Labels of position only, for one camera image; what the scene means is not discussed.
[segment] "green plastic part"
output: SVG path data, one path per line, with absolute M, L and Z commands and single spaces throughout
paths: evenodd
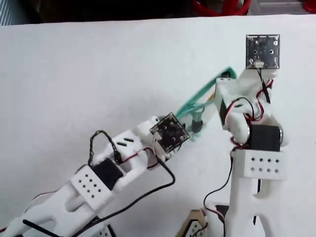
M 187 114 L 194 114 L 195 111 L 200 109 L 205 109 L 208 105 L 211 105 L 214 103 L 214 100 L 206 101 L 205 103 L 199 103 L 198 100 L 209 91 L 209 89 L 215 85 L 216 79 L 219 78 L 223 73 L 229 72 L 230 78 L 236 79 L 237 75 L 235 71 L 228 67 L 225 70 L 223 70 L 221 73 L 216 75 L 212 80 L 210 80 L 204 87 L 202 87 L 192 98 L 188 100 L 187 103 L 185 103 L 175 114 L 178 120 L 182 119 Z

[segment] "square circuit board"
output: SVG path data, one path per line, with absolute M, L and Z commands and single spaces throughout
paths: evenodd
M 279 69 L 280 35 L 247 35 L 246 68 Z
M 150 132 L 166 153 L 170 153 L 190 137 L 173 113 L 160 120 Z

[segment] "white table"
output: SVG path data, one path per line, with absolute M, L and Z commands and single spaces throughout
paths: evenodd
M 316 233 L 312 15 L 1 27 L 0 226 L 87 162 L 95 130 L 115 136 L 151 115 L 175 112 L 227 66 L 240 74 L 246 34 L 281 34 L 272 103 L 291 139 L 283 236 Z M 187 142 L 167 163 L 176 184 L 111 219 L 118 236 L 174 236 L 189 211 L 201 207 L 204 195 L 225 181 L 229 137 L 214 116 L 201 138 Z M 162 168 L 147 172 L 105 214 L 169 180 Z M 228 201 L 229 191 L 227 186 L 212 198 Z

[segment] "red object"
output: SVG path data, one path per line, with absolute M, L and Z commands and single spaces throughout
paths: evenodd
M 316 13 L 316 0 L 306 0 L 303 8 L 308 12 Z
M 202 5 L 198 0 L 191 0 L 193 10 L 201 16 L 242 16 L 247 14 L 250 3 L 251 0 L 244 0 L 241 8 L 236 9 L 238 0 L 224 0 L 222 12 L 216 12 Z

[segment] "hole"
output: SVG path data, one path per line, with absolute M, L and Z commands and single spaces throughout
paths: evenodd
M 127 141 L 127 142 L 134 142 L 134 140 L 130 139 L 130 138 L 124 138 L 124 140 Z
M 127 144 L 126 144 L 126 143 L 123 143 L 123 142 L 117 142 L 117 144 L 120 145 L 120 146 L 127 147 Z

